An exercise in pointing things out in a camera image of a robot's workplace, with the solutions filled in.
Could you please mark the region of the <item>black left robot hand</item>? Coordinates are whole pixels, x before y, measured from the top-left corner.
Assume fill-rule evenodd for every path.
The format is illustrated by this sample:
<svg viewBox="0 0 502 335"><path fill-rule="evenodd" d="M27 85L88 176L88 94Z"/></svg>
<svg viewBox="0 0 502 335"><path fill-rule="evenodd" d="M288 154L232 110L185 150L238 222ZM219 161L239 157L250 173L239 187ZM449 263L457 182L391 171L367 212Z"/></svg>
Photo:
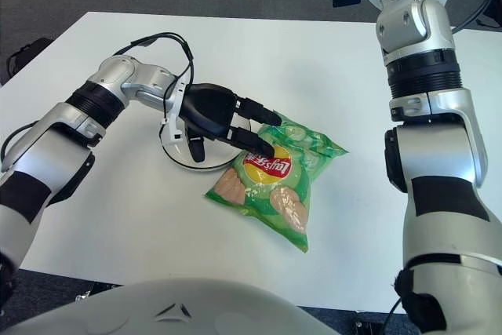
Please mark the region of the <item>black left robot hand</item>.
<svg viewBox="0 0 502 335"><path fill-rule="evenodd" d="M275 156L274 148L258 134L231 124L235 115L262 125L282 124L281 117L275 112L254 100L237 96L223 86L202 83L187 88L179 116L185 123L188 148L195 162L205 160L205 138L218 140L255 155L267 158Z"/></svg>

